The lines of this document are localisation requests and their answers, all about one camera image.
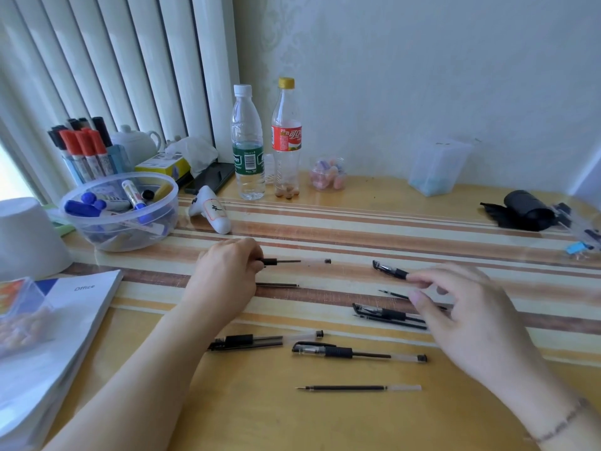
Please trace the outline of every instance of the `table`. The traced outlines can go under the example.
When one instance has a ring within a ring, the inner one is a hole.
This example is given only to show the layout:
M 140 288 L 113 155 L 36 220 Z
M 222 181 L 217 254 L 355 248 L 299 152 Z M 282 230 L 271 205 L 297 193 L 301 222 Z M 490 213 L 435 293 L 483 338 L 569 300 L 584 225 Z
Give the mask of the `table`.
M 483 268 L 508 290 L 553 370 L 601 407 L 601 263 L 562 255 L 567 233 L 501 230 L 478 210 L 509 190 L 458 185 L 425 198 L 399 179 L 351 177 L 343 193 L 304 186 L 286 201 L 238 199 L 234 181 L 220 193 L 233 236 L 187 217 L 181 195 L 175 232 L 135 252 L 91 249 L 65 238 L 81 275 L 121 268 L 118 289 L 90 353 L 56 418 L 51 435 L 85 405 L 179 301 L 200 252 L 224 237 L 254 236 L 266 256 L 329 257 L 328 268 L 268 267 L 259 281 L 299 283 L 259 288 L 222 335 L 274 335 L 324 329 L 324 341 L 375 352 L 425 352 L 428 364 L 325 360 L 290 348 L 207 354 L 199 365 L 170 450 L 528 450 L 524 429 L 485 388 L 458 370 L 429 333 L 353 317 L 352 302 L 410 311 L 379 288 L 406 293 L 404 283 L 371 267 L 387 260 L 407 270 L 453 260 Z M 547 203 L 570 201 L 537 194 Z M 584 204 L 570 205 L 598 218 Z M 445 296 L 433 294 L 438 303 Z M 421 384 L 408 393 L 305 393 L 306 384 Z

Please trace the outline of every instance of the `book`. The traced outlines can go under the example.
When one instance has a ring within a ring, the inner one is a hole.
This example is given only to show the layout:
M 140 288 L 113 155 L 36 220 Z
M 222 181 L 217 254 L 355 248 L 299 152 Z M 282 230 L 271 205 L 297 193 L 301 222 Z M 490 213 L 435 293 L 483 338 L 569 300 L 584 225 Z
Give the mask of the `book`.
M 36 282 L 54 311 L 42 343 L 0 359 L 0 451 L 41 448 L 122 276 Z

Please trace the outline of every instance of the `teapot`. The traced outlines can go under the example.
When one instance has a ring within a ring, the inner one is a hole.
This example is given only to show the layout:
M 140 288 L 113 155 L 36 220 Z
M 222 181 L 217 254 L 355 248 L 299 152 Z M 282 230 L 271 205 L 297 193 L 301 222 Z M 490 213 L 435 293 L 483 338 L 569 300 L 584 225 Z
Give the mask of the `teapot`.
M 130 125 L 121 125 L 118 132 L 110 135 L 110 140 L 125 148 L 132 168 L 154 157 L 162 146 L 161 136 L 156 131 L 144 133 L 132 130 Z

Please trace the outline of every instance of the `barcode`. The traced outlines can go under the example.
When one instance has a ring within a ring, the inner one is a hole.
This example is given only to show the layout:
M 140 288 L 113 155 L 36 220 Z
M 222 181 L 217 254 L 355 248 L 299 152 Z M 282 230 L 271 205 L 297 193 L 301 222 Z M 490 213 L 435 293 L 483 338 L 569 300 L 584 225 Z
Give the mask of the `barcode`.
M 255 154 L 244 155 L 244 168 L 248 171 L 250 169 L 257 169 L 257 157 Z

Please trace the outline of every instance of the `water bottle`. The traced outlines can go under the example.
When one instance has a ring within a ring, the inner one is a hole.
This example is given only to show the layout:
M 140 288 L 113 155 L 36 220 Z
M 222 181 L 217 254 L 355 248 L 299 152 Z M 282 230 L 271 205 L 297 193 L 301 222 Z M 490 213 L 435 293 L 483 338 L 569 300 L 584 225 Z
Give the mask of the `water bottle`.
M 299 193 L 301 157 L 301 112 L 295 95 L 295 80 L 280 77 L 280 97 L 271 119 L 271 145 L 274 148 L 275 195 L 287 199 Z
M 261 119 L 252 103 L 250 85 L 234 85 L 234 95 L 236 104 L 231 115 L 231 143 L 238 192 L 242 199 L 257 200 L 265 194 Z

